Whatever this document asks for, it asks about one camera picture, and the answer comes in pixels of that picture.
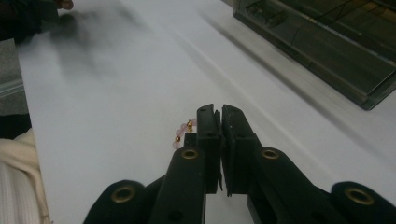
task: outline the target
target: white table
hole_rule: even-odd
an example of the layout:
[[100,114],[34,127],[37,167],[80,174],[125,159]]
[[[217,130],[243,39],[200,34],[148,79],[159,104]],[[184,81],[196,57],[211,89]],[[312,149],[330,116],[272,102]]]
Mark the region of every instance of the white table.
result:
[[[81,223],[122,179],[164,175],[198,107],[241,108],[317,186],[351,180],[396,204],[396,94],[363,111],[233,18],[220,0],[76,0],[64,28],[19,48],[51,220]],[[206,223],[252,223],[207,196]]]

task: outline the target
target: white surface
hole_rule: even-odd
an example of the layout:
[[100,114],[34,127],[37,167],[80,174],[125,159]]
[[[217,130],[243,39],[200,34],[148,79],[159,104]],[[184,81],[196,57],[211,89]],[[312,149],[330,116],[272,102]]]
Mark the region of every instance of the white surface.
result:
[[[352,180],[396,203],[395,93],[362,111],[221,1],[86,0],[71,14],[19,48],[55,224],[81,223],[116,181],[163,175],[179,124],[207,104],[241,108],[319,187]],[[208,196],[206,223],[252,223],[246,197]]]

